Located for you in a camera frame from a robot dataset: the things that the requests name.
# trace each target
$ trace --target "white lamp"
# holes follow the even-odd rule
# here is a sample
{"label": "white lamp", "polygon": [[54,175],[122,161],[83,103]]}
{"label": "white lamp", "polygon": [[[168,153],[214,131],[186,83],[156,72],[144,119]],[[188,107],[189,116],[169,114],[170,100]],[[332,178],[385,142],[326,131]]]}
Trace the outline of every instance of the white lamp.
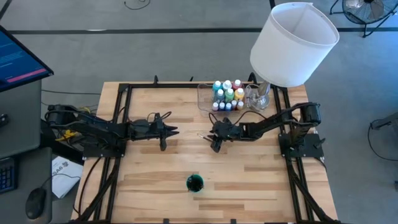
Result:
{"label": "white lamp", "polygon": [[255,73],[265,80],[257,96],[250,98],[254,109],[268,105],[270,83],[281,87],[304,84],[339,38],[336,27],[312,3],[274,7],[250,54]]}

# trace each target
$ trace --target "paper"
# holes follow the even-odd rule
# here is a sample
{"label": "paper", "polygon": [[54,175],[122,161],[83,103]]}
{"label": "paper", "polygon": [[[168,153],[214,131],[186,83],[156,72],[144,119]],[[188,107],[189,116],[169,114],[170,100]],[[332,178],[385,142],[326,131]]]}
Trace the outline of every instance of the paper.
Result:
{"label": "paper", "polygon": [[71,177],[81,177],[82,172],[83,166],[58,156],[52,161],[52,192],[58,198],[63,198],[79,181],[79,178],[70,178],[65,175],[55,174],[66,174]]}

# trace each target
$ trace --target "monitor screen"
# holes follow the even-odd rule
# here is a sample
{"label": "monitor screen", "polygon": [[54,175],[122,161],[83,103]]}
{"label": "monitor screen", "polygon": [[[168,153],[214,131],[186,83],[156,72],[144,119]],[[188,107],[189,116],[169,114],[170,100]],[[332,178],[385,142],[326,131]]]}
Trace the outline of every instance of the monitor screen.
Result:
{"label": "monitor screen", "polygon": [[0,29],[0,91],[52,75],[52,71],[19,41]]}

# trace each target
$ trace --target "green cup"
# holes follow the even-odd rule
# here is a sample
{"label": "green cup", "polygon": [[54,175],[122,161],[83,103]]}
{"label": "green cup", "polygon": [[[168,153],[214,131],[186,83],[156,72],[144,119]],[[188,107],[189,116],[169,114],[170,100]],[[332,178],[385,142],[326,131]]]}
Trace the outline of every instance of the green cup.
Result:
{"label": "green cup", "polygon": [[191,192],[199,192],[203,188],[204,183],[201,176],[193,174],[187,179],[187,188]]}

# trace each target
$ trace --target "wooden table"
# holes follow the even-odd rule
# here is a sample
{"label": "wooden table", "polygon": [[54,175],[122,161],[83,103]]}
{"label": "wooden table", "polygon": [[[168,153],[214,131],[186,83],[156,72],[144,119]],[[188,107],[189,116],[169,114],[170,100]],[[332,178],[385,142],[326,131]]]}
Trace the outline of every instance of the wooden table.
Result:
{"label": "wooden table", "polygon": [[[99,117],[112,119],[118,86],[118,82],[104,84]],[[305,87],[290,88],[289,98],[291,105],[307,102]],[[284,107],[282,94],[280,99]],[[164,122],[178,126],[180,134],[167,139],[164,152],[160,151],[159,140],[127,143],[119,171],[113,223],[161,223],[163,218],[172,223],[229,223],[232,218],[238,223],[295,222],[286,164],[277,140],[279,129],[265,133],[255,142],[224,142],[216,154],[210,143],[197,135],[208,133],[211,123],[197,108],[194,88],[133,89],[129,111],[131,120],[146,118],[151,112],[172,111]],[[270,93],[270,104],[263,114],[275,113],[274,95]],[[259,120],[258,115],[249,113],[241,121]],[[76,207],[95,160],[85,162]],[[89,178],[83,210],[98,192],[103,160]],[[337,218],[324,167],[312,158],[304,158],[303,163],[310,193],[326,214]],[[205,181],[205,188],[199,193],[187,191],[185,181],[192,174],[200,174]],[[108,194],[101,218],[105,216],[107,202]]]}

